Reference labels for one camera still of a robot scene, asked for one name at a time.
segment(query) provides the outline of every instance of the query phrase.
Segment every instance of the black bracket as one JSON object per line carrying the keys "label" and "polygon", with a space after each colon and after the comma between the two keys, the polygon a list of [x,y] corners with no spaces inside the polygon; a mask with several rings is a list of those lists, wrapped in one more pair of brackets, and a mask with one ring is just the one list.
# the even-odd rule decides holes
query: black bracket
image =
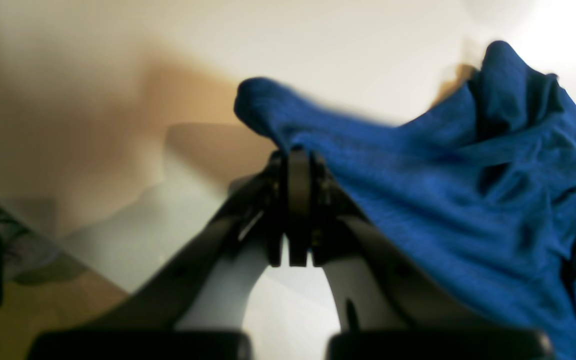
{"label": "black bracket", "polygon": [[242,326],[249,294],[268,265],[322,267],[342,333],[327,357],[514,359],[553,357],[539,330],[494,324],[447,294],[373,226],[316,153],[275,152],[236,182],[217,214],[124,304],[82,328],[42,335],[31,360],[252,357]]}

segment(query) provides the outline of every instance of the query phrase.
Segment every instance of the blue towel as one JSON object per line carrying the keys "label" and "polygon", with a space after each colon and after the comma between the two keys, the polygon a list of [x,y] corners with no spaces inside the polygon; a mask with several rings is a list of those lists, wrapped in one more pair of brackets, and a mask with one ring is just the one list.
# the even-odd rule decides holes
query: blue towel
{"label": "blue towel", "polygon": [[263,77],[238,118],[282,151],[323,155],[398,248],[500,324],[576,360],[576,105],[503,41],[457,92],[397,127],[322,109]]}

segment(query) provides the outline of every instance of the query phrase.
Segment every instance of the blue cloth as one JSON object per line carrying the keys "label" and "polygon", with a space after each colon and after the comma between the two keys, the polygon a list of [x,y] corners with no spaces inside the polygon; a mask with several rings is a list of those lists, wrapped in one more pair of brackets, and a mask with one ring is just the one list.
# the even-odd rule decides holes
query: blue cloth
{"label": "blue cloth", "polygon": [[417,264],[501,324],[540,328],[576,360],[576,105],[503,41],[457,92],[397,127],[322,109],[263,77],[235,113],[282,151],[323,155]]}

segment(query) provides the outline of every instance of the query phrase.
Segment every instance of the wooden floor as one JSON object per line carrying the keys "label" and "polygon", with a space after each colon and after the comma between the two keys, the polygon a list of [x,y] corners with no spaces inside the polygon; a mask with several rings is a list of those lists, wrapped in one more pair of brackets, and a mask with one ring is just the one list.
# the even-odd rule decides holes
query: wooden floor
{"label": "wooden floor", "polygon": [[0,307],[0,360],[25,359],[39,333],[86,322],[126,297],[124,291],[88,270],[61,282],[6,284]]}

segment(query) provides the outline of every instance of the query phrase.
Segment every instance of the blue fabric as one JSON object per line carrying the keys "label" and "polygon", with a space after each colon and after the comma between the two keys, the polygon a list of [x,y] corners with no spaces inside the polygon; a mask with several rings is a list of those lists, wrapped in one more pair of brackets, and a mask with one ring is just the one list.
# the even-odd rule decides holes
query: blue fabric
{"label": "blue fabric", "polygon": [[397,127],[322,109],[263,77],[237,116],[321,153],[396,246],[501,324],[541,328],[576,360],[576,105],[505,42],[450,98]]}

